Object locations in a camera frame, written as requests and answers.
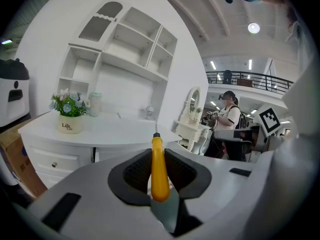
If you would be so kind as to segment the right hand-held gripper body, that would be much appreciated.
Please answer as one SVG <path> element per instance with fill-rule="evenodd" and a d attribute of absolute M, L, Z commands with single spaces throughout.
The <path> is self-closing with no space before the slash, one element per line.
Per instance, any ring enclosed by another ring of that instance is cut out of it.
<path fill-rule="evenodd" d="M 246 128 L 214 133 L 214 138 L 222 142 L 226 159 L 257 162 L 262 153 L 276 149 L 283 142 L 282 137 L 274 135 L 281 128 L 281 122 L 271 106 L 258 112 L 255 118 L 258 122 L 249 123 Z"/>

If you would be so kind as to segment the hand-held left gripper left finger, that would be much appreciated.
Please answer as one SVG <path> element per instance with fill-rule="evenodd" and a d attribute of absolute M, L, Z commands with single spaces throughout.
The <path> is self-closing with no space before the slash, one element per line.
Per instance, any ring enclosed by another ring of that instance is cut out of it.
<path fill-rule="evenodd" d="M 108 175 L 108 186 L 123 203 L 131 206 L 150 206 L 148 181 L 152 171 L 152 150 L 146 149 L 118 164 Z"/>

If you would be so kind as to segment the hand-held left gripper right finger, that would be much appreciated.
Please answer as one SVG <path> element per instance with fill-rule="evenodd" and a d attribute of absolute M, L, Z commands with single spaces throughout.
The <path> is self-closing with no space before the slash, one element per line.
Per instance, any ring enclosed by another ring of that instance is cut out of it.
<path fill-rule="evenodd" d="M 164 158 L 167 175 L 182 200 L 199 198 L 211 184 L 212 174 L 204 165 L 169 148 Z"/>

